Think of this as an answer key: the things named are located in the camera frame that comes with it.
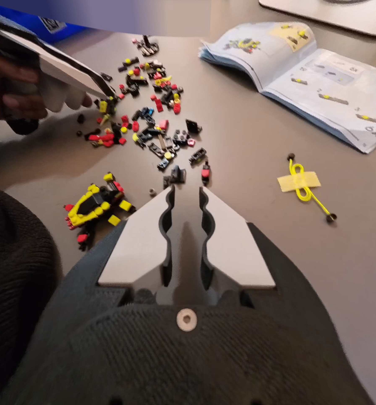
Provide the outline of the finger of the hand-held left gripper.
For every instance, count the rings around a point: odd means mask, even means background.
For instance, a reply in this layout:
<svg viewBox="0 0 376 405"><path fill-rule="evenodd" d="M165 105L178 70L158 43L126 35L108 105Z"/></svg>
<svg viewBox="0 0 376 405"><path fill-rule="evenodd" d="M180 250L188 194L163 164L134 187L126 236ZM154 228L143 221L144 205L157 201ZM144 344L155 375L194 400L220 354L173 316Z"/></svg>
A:
<svg viewBox="0 0 376 405"><path fill-rule="evenodd" d="M101 99L116 96L101 75L34 33L0 25L0 54Z"/></svg>

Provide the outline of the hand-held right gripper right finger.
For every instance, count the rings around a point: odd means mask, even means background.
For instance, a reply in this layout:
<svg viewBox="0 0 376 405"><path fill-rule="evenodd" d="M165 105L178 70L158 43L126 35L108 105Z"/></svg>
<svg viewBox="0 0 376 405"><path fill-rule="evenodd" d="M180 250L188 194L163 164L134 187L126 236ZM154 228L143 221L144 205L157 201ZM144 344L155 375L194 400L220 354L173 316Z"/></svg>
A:
<svg viewBox="0 0 376 405"><path fill-rule="evenodd" d="M272 290L276 283L249 223L206 187L199 188L202 246L201 281L215 292Z"/></svg>

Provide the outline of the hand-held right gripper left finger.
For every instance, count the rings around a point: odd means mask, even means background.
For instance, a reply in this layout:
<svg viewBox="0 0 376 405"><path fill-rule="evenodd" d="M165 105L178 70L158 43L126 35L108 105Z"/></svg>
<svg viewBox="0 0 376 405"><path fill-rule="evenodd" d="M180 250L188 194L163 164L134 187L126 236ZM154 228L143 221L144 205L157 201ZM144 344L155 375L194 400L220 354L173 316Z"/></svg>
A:
<svg viewBox="0 0 376 405"><path fill-rule="evenodd" d="M169 186L142 206L120 233L98 279L98 285L131 291L157 291L172 278L171 241L175 186Z"/></svg>

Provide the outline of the small yellow black lego assembly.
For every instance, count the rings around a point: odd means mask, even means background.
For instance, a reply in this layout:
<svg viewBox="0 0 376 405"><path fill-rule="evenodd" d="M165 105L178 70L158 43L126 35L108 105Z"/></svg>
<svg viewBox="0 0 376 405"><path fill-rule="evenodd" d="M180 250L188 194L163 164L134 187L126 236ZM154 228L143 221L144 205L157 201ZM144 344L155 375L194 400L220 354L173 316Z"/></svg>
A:
<svg viewBox="0 0 376 405"><path fill-rule="evenodd" d="M116 114L116 107L119 100L118 96L110 96L106 99L95 99L93 103L97 106L100 113L111 116Z"/></svg>

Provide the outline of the yellow black lego vehicle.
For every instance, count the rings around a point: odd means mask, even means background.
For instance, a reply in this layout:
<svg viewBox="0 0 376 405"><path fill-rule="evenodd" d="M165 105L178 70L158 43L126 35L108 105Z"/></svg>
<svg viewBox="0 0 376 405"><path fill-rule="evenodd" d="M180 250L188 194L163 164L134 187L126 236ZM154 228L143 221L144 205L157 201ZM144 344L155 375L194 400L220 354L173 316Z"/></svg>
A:
<svg viewBox="0 0 376 405"><path fill-rule="evenodd" d="M69 230L79 230L77 243L81 251L90 250L92 247L96 226L100 220L106 220L109 224L117 226L121 219L114 214L116 209L129 214L137 210L125 199L124 188L112 172L105 174L103 180L105 185L90 184L87 192L74 205L64 205L67 212L65 222Z"/></svg>

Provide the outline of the pile of lego pieces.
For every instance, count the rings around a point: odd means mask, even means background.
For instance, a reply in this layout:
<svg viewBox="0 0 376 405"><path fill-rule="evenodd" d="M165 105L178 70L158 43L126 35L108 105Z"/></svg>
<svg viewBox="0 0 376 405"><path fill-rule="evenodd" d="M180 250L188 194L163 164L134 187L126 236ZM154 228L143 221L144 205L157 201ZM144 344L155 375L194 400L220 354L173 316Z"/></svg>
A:
<svg viewBox="0 0 376 405"><path fill-rule="evenodd" d="M208 186L207 157L199 157L200 125L181 115L183 88L168 77L157 57L149 61L124 47L126 38L110 35L78 53L77 59L103 73L115 89L119 102L115 115L102 114L95 104L72 115L71 130L78 140L71 146L71 184L86 190L105 185L108 171L124 188L128 198L137 198L171 184L186 183L187 174L204 165L200 186Z"/></svg>

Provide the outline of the lego instruction booklet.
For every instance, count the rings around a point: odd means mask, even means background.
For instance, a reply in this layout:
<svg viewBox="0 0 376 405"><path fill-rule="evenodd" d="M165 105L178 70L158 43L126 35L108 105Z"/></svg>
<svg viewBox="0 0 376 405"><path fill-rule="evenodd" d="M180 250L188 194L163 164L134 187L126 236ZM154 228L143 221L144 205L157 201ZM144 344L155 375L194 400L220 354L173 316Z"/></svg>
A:
<svg viewBox="0 0 376 405"><path fill-rule="evenodd" d="M376 67L319 49L300 22L243 23L199 58L248 74L257 91L363 154L376 148Z"/></svg>

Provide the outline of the blue bin with label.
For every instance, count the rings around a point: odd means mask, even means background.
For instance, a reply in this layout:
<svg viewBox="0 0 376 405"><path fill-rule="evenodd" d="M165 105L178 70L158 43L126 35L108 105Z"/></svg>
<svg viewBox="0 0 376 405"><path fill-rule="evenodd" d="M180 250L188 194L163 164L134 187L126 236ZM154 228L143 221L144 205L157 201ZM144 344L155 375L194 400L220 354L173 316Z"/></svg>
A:
<svg viewBox="0 0 376 405"><path fill-rule="evenodd" d="M58 43L87 29L83 26L43 18L3 6L0 6L0 17L18 23L49 44Z"/></svg>

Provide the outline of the person's dark knit sweater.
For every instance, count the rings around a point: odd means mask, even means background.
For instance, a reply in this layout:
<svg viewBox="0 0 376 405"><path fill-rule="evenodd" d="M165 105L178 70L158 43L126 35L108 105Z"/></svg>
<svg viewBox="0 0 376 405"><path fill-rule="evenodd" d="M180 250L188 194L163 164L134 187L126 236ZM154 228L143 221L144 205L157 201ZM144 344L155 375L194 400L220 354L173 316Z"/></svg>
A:
<svg viewBox="0 0 376 405"><path fill-rule="evenodd" d="M56 248L39 218L0 190L0 393L57 286Z"/></svg>

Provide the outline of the white stand base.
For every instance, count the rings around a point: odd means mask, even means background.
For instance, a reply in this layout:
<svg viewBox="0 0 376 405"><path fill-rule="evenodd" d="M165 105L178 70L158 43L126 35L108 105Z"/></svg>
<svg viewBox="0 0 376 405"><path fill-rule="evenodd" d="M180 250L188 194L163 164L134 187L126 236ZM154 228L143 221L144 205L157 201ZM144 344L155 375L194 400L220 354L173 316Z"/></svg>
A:
<svg viewBox="0 0 376 405"><path fill-rule="evenodd" d="M260 0L259 4L376 37L376 0Z"/></svg>

